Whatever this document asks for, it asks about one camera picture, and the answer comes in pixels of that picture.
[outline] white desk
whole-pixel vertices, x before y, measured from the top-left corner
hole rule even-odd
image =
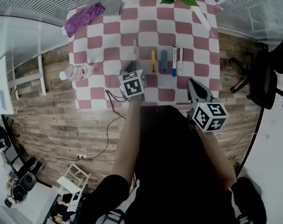
[[[7,59],[0,60],[0,114],[14,114],[9,86],[7,82]]]

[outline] black t-shirt sleeve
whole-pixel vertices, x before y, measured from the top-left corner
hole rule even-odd
[[[118,207],[129,196],[130,186],[119,175],[103,179],[97,189],[84,200],[79,213],[79,224],[93,224],[99,217]]]
[[[227,195],[231,201],[236,220],[248,224],[266,224],[266,209],[250,179],[239,178],[229,189]]]

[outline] bottle cap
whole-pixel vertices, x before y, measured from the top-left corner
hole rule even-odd
[[[59,78],[60,78],[61,80],[66,80],[66,79],[67,79],[67,74],[66,74],[64,71],[61,71],[61,72],[59,73]]]

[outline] wooden floor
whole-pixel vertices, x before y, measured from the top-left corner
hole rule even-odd
[[[243,74],[228,64],[228,58],[235,56],[242,60],[245,51],[256,53],[262,46],[250,41],[229,35],[219,35],[221,56],[222,90],[219,93],[220,101],[226,106],[229,113],[227,125],[216,137],[224,153],[228,153],[248,133],[253,133],[260,108],[252,101],[247,100],[246,87],[240,93],[232,94],[232,85],[243,79]],[[19,133],[17,143],[22,145],[27,154],[35,155],[44,161],[56,161],[58,158],[76,159],[77,154],[98,154],[106,144],[106,127],[117,115],[112,111],[76,110],[72,85],[59,79],[59,72],[69,64],[68,48],[48,52],[42,56],[47,95],[41,94],[39,80],[20,85],[18,91],[20,99],[16,100],[12,94],[14,107],[18,108],[14,119],[13,130]],[[38,70],[37,59],[28,62],[16,70],[16,78],[33,74]],[[181,112],[189,109],[180,106]],[[116,149],[117,140],[124,124],[118,119],[110,125],[110,144],[106,152]],[[240,143],[228,158],[232,163],[242,161],[249,146],[251,135]],[[101,155],[93,161],[78,161],[87,173],[91,173],[88,182],[88,191],[93,190],[99,182],[110,173],[114,155]],[[56,180],[70,165],[71,161],[58,160],[48,162],[45,169],[39,174],[39,179],[49,185],[58,186]]]

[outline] purple cloth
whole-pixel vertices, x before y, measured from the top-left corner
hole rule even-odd
[[[95,5],[84,8],[71,16],[65,24],[65,30],[68,37],[72,37],[78,29],[90,25],[94,19],[101,15],[104,11],[105,8],[102,4],[96,3]]]

